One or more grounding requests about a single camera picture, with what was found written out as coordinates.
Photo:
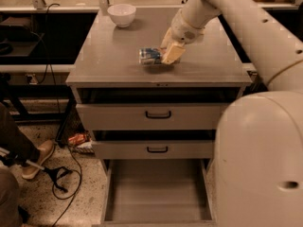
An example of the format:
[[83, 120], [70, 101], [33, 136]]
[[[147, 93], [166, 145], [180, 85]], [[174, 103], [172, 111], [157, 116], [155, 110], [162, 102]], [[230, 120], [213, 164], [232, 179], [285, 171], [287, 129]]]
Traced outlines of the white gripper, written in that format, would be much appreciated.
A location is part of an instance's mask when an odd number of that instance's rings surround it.
[[173, 64], [178, 61], [186, 51], [185, 44], [195, 42], [204, 28], [205, 24], [193, 26], [184, 18], [182, 10], [179, 9], [160, 45], [161, 49], [165, 49], [161, 62], [163, 64]]

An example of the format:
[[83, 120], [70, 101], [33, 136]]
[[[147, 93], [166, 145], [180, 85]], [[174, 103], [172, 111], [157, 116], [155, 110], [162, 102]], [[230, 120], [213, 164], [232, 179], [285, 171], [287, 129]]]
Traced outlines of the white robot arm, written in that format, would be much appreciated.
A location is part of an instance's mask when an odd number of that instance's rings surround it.
[[267, 89], [224, 111], [216, 131], [218, 227], [303, 227], [302, 43], [253, 0], [188, 0], [161, 44], [164, 63], [221, 15]]

